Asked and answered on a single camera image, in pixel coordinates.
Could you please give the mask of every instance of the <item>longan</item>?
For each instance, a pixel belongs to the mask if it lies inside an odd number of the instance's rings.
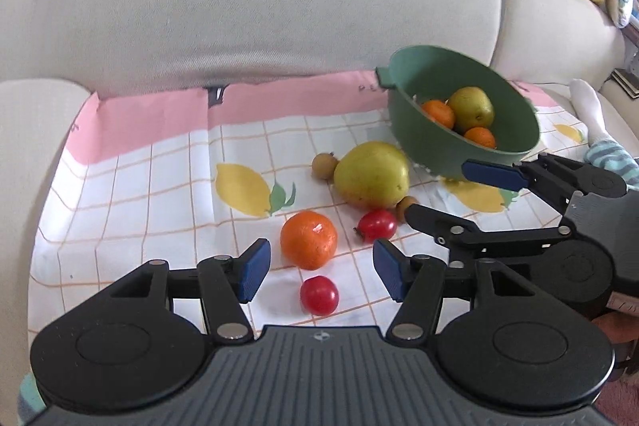
[[[397,220],[399,222],[406,222],[406,218],[404,216],[404,212],[411,204],[419,204],[419,201],[411,195],[407,195],[397,203],[395,206],[395,212],[397,213]]]
[[[311,164],[311,175],[316,179],[333,179],[333,173],[339,160],[331,153],[321,153],[315,156]]]

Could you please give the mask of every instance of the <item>orange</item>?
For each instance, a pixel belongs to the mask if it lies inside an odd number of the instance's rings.
[[[455,113],[443,101],[430,100],[422,103],[422,111],[426,113],[428,119],[452,129],[455,125]]]
[[[473,127],[468,129],[464,134],[465,139],[477,143],[477,145],[483,145],[488,149],[496,149],[497,143],[494,141],[494,136],[491,131],[483,127]]]
[[[335,255],[337,230],[328,217],[301,211],[282,226],[280,248],[284,258],[297,267],[314,271]]]

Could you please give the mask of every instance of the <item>green colander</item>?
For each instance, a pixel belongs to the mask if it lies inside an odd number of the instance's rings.
[[[436,46],[402,48],[388,67],[376,70],[379,84],[389,90],[391,129],[408,157],[433,175],[463,180],[467,159],[513,164],[539,142],[539,124],[530,102],[489,67],[460,53]],[[484,90],[494,107],[490,126],[497,149],[470,142],[429,120],[420,105],[446,101],[461,87]]]

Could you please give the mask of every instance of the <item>checkered tablecloth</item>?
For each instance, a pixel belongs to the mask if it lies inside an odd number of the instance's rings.
[[[542,141],[531,156],[548,150],[581,159],[585,126],[541,90],[517,88],[538,110]],[[366,141],[395,143],[385,104],[370,72],[106,101],[92,97],[71,129],[40,219],[29,285],[30,340],[149,259],[189,268],[212,255],[237,256],[257,238],[270,241],[272,265],[253,302],[244,306],[256,333],[265,324],[377,324],[385,331],[398,305],[373,269],[371,247],[353,232],[363,213],[310,174],[317,153],[340,158]],[[240,165],[243,173],[231,166],[221,178],[221,164]],[[237,182],[247,172],[250,186],[260,190],[239,190],[230,205],[224,202],[216,183]],[[295,185],[295,199],[269,215],[264,208],[272,201],[264,200],[264,190],[276,183],[286,199]],[[451,183],[417,165],[410,194],[485,230],[552,226],[559,219],[525,190]],[[339,233],[335,258],[313,272],[290,266],[279,249],[282,225],[302,209],[328,216]],[[409,255],[447,259],[446,249],[407,225],[392,242]],[[318,274],[332,279],[340,293],[328,317],[300,306],[301,282]],[[175,310],[203,330],[198,301],[176,301]],[[440,326],[466,310],[466,302],[446,300]]]

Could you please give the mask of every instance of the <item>cherry tomato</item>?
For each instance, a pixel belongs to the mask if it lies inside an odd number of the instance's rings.
[[[364,215],[355,232],[364,242],[390,239],[397,231],[397,217],[388,210],[373,210]]]
[[[328,316],[339,303],[339,292],[326,276],[313,276],[304,281],[300,288],[302,307],[317,316]]]

